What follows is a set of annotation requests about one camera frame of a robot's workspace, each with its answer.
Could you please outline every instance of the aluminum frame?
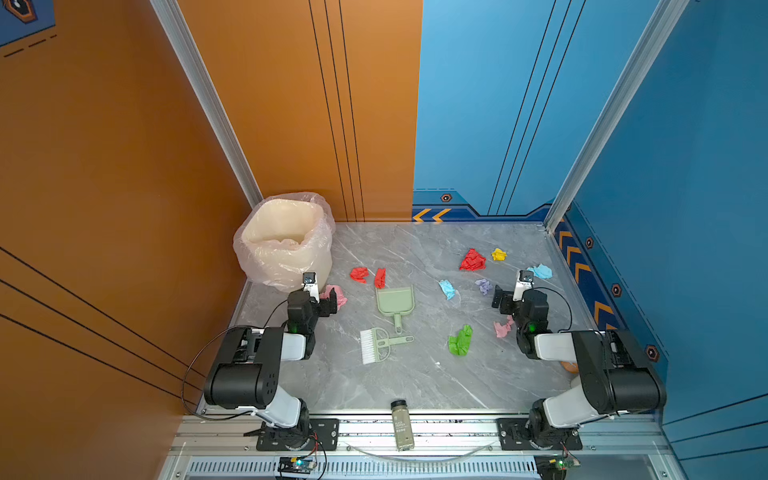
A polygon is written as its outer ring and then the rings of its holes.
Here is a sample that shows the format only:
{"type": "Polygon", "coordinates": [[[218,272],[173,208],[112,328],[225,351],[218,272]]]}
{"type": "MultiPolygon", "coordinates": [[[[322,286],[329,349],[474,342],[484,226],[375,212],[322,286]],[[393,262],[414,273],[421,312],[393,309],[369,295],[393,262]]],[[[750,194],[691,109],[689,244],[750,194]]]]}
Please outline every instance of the aluminum frame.
{"type": "Polygon", "coordinates": [[[592,127],[584,146],[581,148],[576,161],[568,172],[558,195],[552,203],[544,226],[553,233],[565,211],[576,197],[581,184],[589,175],[594,162],[603,151],[608,138],[614,133],[629,102],[645,79],[645,75],[654,64],[661,48],[669,38],[672,29],[683,14],[689,0],[660,0],[656,10],[650,17],[640,40],[635,45],[624,70],[621,72],[611,96],[603,107],[603,111],[592,127]]]}
{"type": "Polygon", "coordinates": [[[263,196],[177,0],[150,0],[251,207],[263,196]]]}

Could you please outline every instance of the vent grille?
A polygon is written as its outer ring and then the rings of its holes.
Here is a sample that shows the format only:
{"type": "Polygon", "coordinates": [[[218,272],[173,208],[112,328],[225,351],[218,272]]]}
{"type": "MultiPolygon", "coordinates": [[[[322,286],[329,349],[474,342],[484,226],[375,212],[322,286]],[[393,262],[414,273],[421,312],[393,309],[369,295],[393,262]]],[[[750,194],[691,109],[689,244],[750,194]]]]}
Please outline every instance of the vent grille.
{"type": "MultiPolygon", "coordinates": [[[[190,478],[207,476],[238,478],[275,478],[278,457],[195,457],[187,474],[190,478]]],[[[318,472],[323,468],[319,459],[318,472]]],[[[463,462],[424,462],[406,464],[375,458],[341,456],[329,458],[323,480],[355,480],[358,478],[471,478],[506,477],[540,478],[536,463],[529,455],[505,455],[469,458],[463,462]]],[[[306,478],[304,475],[283,474],[284,478],[306,478]]]]}

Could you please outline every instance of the dustpan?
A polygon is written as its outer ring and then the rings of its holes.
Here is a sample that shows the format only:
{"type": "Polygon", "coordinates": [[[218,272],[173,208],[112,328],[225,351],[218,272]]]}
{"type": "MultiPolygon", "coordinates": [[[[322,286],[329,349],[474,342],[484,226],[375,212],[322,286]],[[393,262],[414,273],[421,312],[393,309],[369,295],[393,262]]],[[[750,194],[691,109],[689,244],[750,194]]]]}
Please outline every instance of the dustpan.
{"type": "Polygon", "coordinates": [[[385,288],[376,291],[376,303],[379,312],[385,316],[395,317],[395,333],[402,333],[402,316],[413,311],[413,285],[403,288],[385,288]]]}

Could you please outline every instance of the cable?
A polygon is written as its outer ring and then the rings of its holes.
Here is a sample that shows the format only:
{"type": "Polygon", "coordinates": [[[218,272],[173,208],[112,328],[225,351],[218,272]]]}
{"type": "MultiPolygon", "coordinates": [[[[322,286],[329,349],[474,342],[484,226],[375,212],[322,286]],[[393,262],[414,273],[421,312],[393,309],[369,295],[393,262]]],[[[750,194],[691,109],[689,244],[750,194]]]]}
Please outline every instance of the cable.
{"type": "Polygon", "coordinates": [[[266,326],[269,324],[269,322],[270,322],[270,319],[272,318],[272,315],[274,315],[274,314],[275,314],[275,312],[277,311],[277,308],[278,308],[280,305],[283,305],[283,304],[284,304],[285,302],[287,302],[287,301],[288,301],[288,299],[285,299],[285,300],[283,300],[282,302],[278,303],[278,304],[275,306],[275,309],[274,309],[274,310],[272,310],[272,313],[270,313],[270,315],[269,315],[269,316],[266,318],[266,322],[264,322],[264,326],[263,326],[263,327],[261,327],[261,328],[263,328],[263,329],[266,329],[266,326]]]}
{"type": "MultiPolygon", "coordinates": [[[[605,343],[605,335],[598,332],[598,335],[600,336],[600,342],[603,346],[603,370],[605,371],[605,376],[608,378],[608,391],[611,394],[611,402],[614,404],[614,412],[616,415],[621,416],[621,414],[618,411],[618,405],[616,403],[616,392],[614,390],[614,384],[611,383],[611,371],[608,368],[608,358],[607,358],[607,348],[605,343]]],[[[607,344],[608,348],[611,348],[611,342],[608,342],[607,344]]]]}
{"type": "Polygon", "coordinates": [[[560,296],[560,298],[563,299],[563,301],[565,302],[565,305],[568,307],[568,317],[570,319],[568,321],[568,328],[567,329],[560,329],[560,330],[558,330],[558,333],[563,333],[563,332],[567,332],[568,330],[570,330],[571,327],[574,325],[574,313],[573,313],[573,311],[571,311],[571,304],[568,303],[568,301],[565,299],[565,297],[560,292],[558,292],[557,290],[553,290],[551,288],[547,288],[546,286],[535,286],[533,288],[533,290],[549,290],[550,292],[555,292],[556,294],[558,294],[560,296]]]}
{"type": "Polygon", "coordinates": [[[317,439],[317,432],[314,432],[314,434],[315,434],[315,446],[317,447],[318,445],[320,445],[320,448],[323,449],[323,458],[324,458],[324,460],[323,460],[323,472],[320,473],[320,477],[317,478],[317,480],[322,480],[323,479],[323,475],[326,474],[326,468],[328,468],[328,454],[326,453],[326,448],[323,446],[323,443],[320,440],[317,439]]]}
{"type": "MultiPolygon", "coordinates": [[[[266,325],[270,322],[270,318],[272,318],[272,315],[277,310],[277,307],[280,306],[280,305],[283,305],[287,301],[288,301],[288,299],[285,299],[282,302],[278,303],[277,306],[275,306],[274,310],[272,310],[272,313],[270,313],[270,316],[267,317],[266,322],[264,323],[264,327],[266,327],[266,325]]],[[[231,326],[228,329],[223,330],[222,332],[219,332],[218,335],[216,335],[214,338],[212,338],[210,340],[210,342],[206,343],[205,346],[200,349],[200,352],[197,352],[197,355],[194,356],[194,358],[192,359],[192,362],[187,367],[187,371],[184,372],[184,377],[181,379],[181,405],[184,407],[184,410],[189,412],[191,415],[195,415],[199,419],[210,420],[211,422],[222,422],[223,420],[231,420],[231,419],[235,419],[235,418],[237,418],[239,416],[242,416],[242,415],[255,415],[255,416],[259,417],[260,419],[262,419],[264,422],[267,422],[267,423],[269,422],[268,419],[265,419],[264,417],[259,415],[259,413],[257,413],[255,410],[246,410],[245,412],[237,413],[236,415],[230,415],[228,417],[223,417],[223,418],[206,417],[204,415],[200,415],[199,413],[193,411],[189,407],[189,405],[187,405],[187,401],[184,399],[184,386],[187,384],[187,377],[189,376],[190,371],[192,370],[192,365],[194,365],[194,363],[197,361],[197,359],[200,357],[200,355],[205,351],[206,348],[208,348],[208,346],[211,343],[215,342],[216,339],[218,339],[220,336],[224,335],[225,333],[229,333],[232,330],[241,329],[241,328],[244,328],[244,327],[247,327],[247,326],[235,325],[235,326],[231,326]]]]}
{"type": "Polygon", "coordinates": [[[483,445],[482,447],[478,447],[478,448],[476,448],[474,450],[470,450],[469,452],[466,452],[464,455],[457,455],[456,457],[450,457],[450,458],[446,458],[444,460],[421,460],[420,458],[398,458],[398,457],[390,457],[390,456],[387,456],[387,455],[377,455],[375,453],[366,452],[365,450],[358,449],[357,447],[355,447],[354,445],[350,445],[349,443],[346,444],[346,445],[347,445],[347,447],[351,448],[352,450],[357,450],[358,452],[363,453],[365,455],[368,455],[369,457],[378,458],[379,460],[386,460],[387,462],[405,463],[405,464],[412,464],[412,463],[425,464],[425,463],[430,463],[430,464],[436,464],[436,465],[439,465],[439,464],[450,465],[450,464],[453,464],[453,463],[458,463],[461,460],[466,460],[467,458],[470,458],[470,457],[476,455],[477,452],[480,452],[481,450],[485,450],[488,447],[493,446],[492,443],[489,443],[487,445],[483,445]]]}

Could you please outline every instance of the crumpled paper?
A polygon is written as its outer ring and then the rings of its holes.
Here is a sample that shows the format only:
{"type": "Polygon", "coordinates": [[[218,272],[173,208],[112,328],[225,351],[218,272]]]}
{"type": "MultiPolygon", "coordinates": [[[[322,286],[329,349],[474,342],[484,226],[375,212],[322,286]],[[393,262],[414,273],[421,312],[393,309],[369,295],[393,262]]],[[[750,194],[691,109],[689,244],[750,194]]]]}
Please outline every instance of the crumpled paper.
{"type": "Polygon", "coordinates": [[[543,263],[538,264],[538,266],[530,266],[528,267],[528,270],[533,272],[533,274],[539,278],[552,278],[552,269],[543,263]]]}
{"type": "Polygon", "coordinates": [[[493,285],[491,285],[491,282],[488,281],[486,278],[481,278],[480,280],[475,281],[475,285],[480,287],[480,291],[483,295],[488,295],[488,292],[491,291],[493,288],[493,285]]]}
{"type": "Polygon", "coordinates": [[[493,257],[495,262],[501,262],[507,258],[507,253],[500,248],[496,248],[496,250],[491,252],[491,257],[493,257]]]}
{"type": "Polygon", "coordinates": [[[474,248],[470,248],[467,255],[462,260],[462,265],[459,270],[469,270],[474,272],[476,270],[483,270],[485,268],[485,257],[478,253],[474,248]]]}
{"type": "Polygon", "coordinates": [[[347,298],[344,296],[344,292],[341,291],[341,287],[338,285],[326,285],[325,291],[323,291],[319,296],[321,299],[324,298],[330,298],[331,296],[331,289],[336,289],[336,308],[339,309],[347,301],[347,298]]]}
{"type": "Polygon", "coordinates": [[[384,288],[384,282],[386,281],[386,268],[379,268],[376,272],[376,278],[373,280],[373,284],[376,288],[384,288]]]}
{"type": "Polygon", "coordinates": [[[458,356],[465,356],[469,352],[469,344],[472,342],[472,327],[464,325],[457,336],[448,337],[448,350],[458,356]]]}
{"type": "Polygon", "coordinates": [[[450,300],[456,294],[456,289],[448,280],[440,280],[440,288],[442,288],[446,300],[450,300]]]}
{"type": "Polygon", "coordinates": [[[349,277],[352,280],[355,280],[359,283],[367,283],[366,277],[368,276],[368,269],[364,266],[358,266],[357,268],[353,268],[352,272],[349,274],[349,277]]]}
{"type": "Polygon", "coordinates": [[[515,321],[512,319],[512,315],[507,315],[507,323],[504,325],[499,322],[493,322],[493,328],[496,330],[496,338],[503,339],[506,337],[507,333],[511,332],[514,325],[515,321]]]}

